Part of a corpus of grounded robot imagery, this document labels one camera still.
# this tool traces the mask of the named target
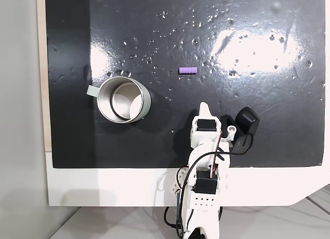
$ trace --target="wooden edge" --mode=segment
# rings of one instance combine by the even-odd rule
[[[46,0],[37,0],[39,65],[45,151],[52,151],[51,115],[48,90],[48,56],[46,31]]]

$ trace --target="wire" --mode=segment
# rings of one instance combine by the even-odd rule
[[[171,224],[167,221],[166,215],[167,215],[167,211],[169,210],[170,207],[166,207],[165,212],[164,212],[164,222],[165,224],[167,224],[168,226],[172,227],[172,228],[176,228],[177,227],[177,223],[175,224]]]
[[[184,226],[183,226],[183,222],[182,222],[182,205],[183,205],[183,201],[184,201],[184,194],[185,194],[185,188],[186,188],[186,185],[188,183],[188,178],[189,178],[189,175],[190,173],[192,172],[193,168],[195,167],[195,165],[205,156],[208,156],[208,155],[211,155],[211,154],[216,154],[217,157],[219,157],[218,155],[233,155],[233,156],[242,156],[244,154],[246,154],[248,152],[248,150],[250,150],[250,148],[252,147],[253,145],[253,135],[251,135],[251,144],[250,146],[248,147],[248,149],[245,151],[245,152],[242,152],[242,153],[235,153],[235,152],[217,152],[217,151],[212,151],[212,152],[208,152],[208,153],[205,153],[203,155],[201,155],[199,158],[196,159],[196,161],[189,167],[189,170],[187,172],[187,175],[185,177],[185,180],[184,180],[184,184],[182,186],[182,191],[181,191],[181,197],[180,197],[180,205],[179,205],[179,222],[180,222],[180,226],[182,228],[181,230],[181,234],[180,234],[180,238],[182,239],[183,238],[183,234],[184,234]]]
[[[220,219],[221,219],[222,210],[223,210],[223,207],[220,207],[220,211],[219,211],[219,221],[220,221]]]
[[[222,135],[222,132],[220,132],[215,152],[218,151],[221,135]],[[212,163],[212,168],[211,168],[211,179],[213,179],[213,177],[215,176],[215,172],[216,172],[216,157],[217,157],[217,154],[215,154],[214,158],[213,158],[213,163]]]
[[[191,219],[193,213],[194,213],[194,209],[191,210],[190,216],[189,216],[189,218],[188,218],[188,222],[187,222],[187,230],[188,230],[189,221],[190,221],[190,219]]]
[[[183,169],[183,168],[188,168],[188,166],[183,166],[183,167],[179,168],[179,170],[176,173],[176,184],[180,189],[182,189],[182,186],[180,185],[178,175],[179,175],[180,170]]]

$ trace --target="white wall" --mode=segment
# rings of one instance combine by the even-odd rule
[[[0,238],[50,238],[76,208],[48,207],[36,0],[0,0]]]

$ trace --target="black cable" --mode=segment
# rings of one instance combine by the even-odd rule
[[[191,219],[193,213],[194,213],[194,209],[191,210],[190,216],[189,216],[189,218],[188,218],[187,229],[188,229],[189,221],[190,221],[190,219]]]
[[[177,237],[181,238],[181,235],[180,235],[180,233],[179,233],[179,223],[178,223],[178,221],[176,221],[176,227],[175,227],[175,230],[176,230]]]
[[[178,187],[179,187],[180,189],[182,189],[182,186],[180,185],[178,175],[179,175],[179,172],[180,172],[181,169],[183,169],[183,168],[187,168],[187,167],[188,167],[188,166],[183,166],[183,167],[179,168],[179,170],[177,171],[176,176],[175,176],[175,177],[176,177],[176,184],[178,185]]]
[[[218,155],[220,155],[220,154],[221,155],[242,156],[242,155],[246,154],[248,152],[248,150],[250,150],[250,148],[252,147],[252,145],[253,145],[253,135],[251,134],[251,144],[250,144],[250,146],[248,147],[248,149],[245,152],[235,153],[235,152],[218,152],[218,151],[212,151],[212,152],[208,152],[208,153],[205,153],[205,154],[201,155],[199,158],[196,159],[196,161],[191,166],[189,166],[189,170],[187,172],[187,175],[186,175],[185,180],[184,180],[184,184],[182,186],[182,192],[181,192],[181,198],[180,198],[180,206],[179,206],[179,222],[180,222],[180,226],[182,228],[181,235],[180,235],[180,238],[181,239],[183,239],[183,234],[184,234],[184,225],[183,225],[183,222],[182,222],[182,205],[183,205],[183,201],[184,201],[184,193],[185,193],[186,185],[188,183],[189,175],[190,175],[191,171],[193,170],[193,168],[195,167],[195,165],[203,157],[208,156],[208,155],[211,155],[211,154],[216,154],[217,157],[219,157]]]
[[[176,228],[177,226],[177,223],[176,223],[176,225],[175,224],[171,224],[171,223],[169,223],[168,221],[167,221],[167,218],[166,218],[166,215],[167,215],[167,211],[169,210],[169,208],[170,207],[166,207],[166,209],[165,209],[165,212],[164,212],[164,222],[165,222],[165,224],[167,224],[168,226],[170,226],[170,227],[172,227],[172,228]]]
[[[221,219],[222,210],[223,210],[223,207],[220,207],[220,211],[219,211],[219,221],[220,221],[220,219]]]

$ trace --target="small purple object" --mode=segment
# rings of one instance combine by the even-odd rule
[[[180,74],[196,74],[197,67],[180,67],[179,73]]]

